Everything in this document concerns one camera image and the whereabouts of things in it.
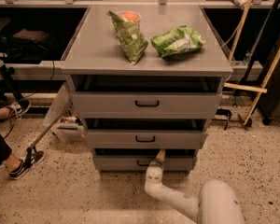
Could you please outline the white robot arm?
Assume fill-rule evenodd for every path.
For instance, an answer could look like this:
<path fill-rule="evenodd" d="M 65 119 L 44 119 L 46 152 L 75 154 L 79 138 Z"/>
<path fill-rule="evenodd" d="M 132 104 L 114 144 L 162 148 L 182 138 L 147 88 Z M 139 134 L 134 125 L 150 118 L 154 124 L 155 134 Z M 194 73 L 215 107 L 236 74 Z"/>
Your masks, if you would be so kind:
<path fill-rule="evenodd" d="M 165 202 L 195 224 L 245 224 L 245 217 L 234 190 L 225 182 L 206 181 L 197 196 L 162 184 L 165 150 L 161 149 L 146 171 L 145 192 Z"/>

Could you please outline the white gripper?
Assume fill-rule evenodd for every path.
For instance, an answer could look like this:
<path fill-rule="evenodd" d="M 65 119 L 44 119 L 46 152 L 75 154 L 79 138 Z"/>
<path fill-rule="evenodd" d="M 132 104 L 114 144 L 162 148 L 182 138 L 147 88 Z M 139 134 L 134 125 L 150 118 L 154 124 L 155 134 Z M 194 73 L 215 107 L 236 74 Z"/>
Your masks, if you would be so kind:
<path fill-rule="evenodd" d="M 163 178 L 163 164 L 165 160 L 165 149 L 161 149 L 156 155 L 156 160 L 153 160 L 146 172 L 146 182 L 151 184 L 160 184 Z"/>

